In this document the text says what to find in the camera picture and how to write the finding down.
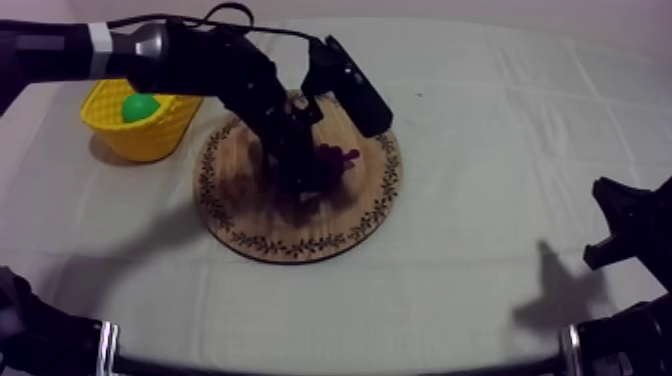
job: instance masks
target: yellow basket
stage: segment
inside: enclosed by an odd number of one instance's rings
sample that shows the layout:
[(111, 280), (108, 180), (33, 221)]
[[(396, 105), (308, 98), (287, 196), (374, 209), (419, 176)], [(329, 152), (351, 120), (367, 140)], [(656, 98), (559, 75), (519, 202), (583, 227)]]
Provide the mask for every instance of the yellow basket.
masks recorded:
[(84, 101), (80, 115), (116, 154), (138, 162), (167, 157), (179, 144), (203, 98), (155, 95), (160, 107), (152, 116), (124, 123), (121, 106), (133, 94), (126, 80), (96, 83)]

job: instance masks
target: wooden tray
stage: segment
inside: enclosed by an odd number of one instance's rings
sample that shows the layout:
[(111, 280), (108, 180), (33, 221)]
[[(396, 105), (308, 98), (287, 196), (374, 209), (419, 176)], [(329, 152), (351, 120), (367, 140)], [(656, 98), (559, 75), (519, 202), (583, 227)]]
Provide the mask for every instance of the wooden tray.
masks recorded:
[(316, 262), (357, 245), (385, 220), (401, 184), (401, 155), (391, 131), (365, 139), (331, 95), (316, 144), (357, 149), (360, 157), (330, 193), (302, 200), (277, 193), (262, 174), (258, 138), (235, 116), (203, 146), (194, 198), (208, 229), (242, 256), (278, 264)]

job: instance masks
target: green ball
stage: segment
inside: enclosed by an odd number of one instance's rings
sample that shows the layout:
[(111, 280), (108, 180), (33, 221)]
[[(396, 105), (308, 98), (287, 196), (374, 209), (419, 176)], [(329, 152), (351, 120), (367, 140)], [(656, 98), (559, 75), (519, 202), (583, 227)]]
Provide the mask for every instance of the green ball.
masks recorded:
[(160, 106), (159, 101), (151, 94), (135, 93), (124, 100), (121, 106), (121, 117), (124, 123), (132, 123), (152, 116)]

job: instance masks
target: silver bracket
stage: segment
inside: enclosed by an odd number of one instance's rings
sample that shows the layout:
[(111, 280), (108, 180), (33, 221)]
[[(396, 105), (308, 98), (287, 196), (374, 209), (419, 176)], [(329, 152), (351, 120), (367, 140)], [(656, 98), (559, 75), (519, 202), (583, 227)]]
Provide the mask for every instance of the silver bracket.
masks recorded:
[(566, 376), (583, 376), (581, 366), (581, 344), (576, 325), (570, 325), (560, 331), (560, 350), (565, 358)]
[(116, 376), (112, 372), (114, 357), (117, 355), (119, 341), (119, 326), (103, 321), (100, 327), (100, 341), (98, 342), (98, 360), (96, 362), (96, 376)]

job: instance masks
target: white tablecloth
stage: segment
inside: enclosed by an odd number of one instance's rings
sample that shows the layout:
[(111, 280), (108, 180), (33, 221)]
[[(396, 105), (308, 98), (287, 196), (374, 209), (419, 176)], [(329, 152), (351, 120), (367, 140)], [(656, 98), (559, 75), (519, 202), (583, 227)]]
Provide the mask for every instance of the white tablecloth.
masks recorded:
[[(370, 239), (307, 266), (237, 256), (192, 203), (194, 160), (221, 105), (204, 102), (170, 158), (133, 166), (81, 123), (91, 84), (79, 83), (58, 90), (35, 135), (1, 140), (27, 149), (3, 165), (16, 173), (0, 187), (2, 263), (48, 302), (120, 324), (127, 354), (276, 372), (550, 354), (559, 328), (662, 293), (636, 261), (590, 273), (581, 257), (608, 234), (595, 179), (657, 188), (672, 174), (672, 64), (452, 22), (281, 26), (335, 35), (394, 111), (403, 187)], [(305, 42), (252, 39), (298, 87)], [(21, 119), (3, 132), (35, 128)]]

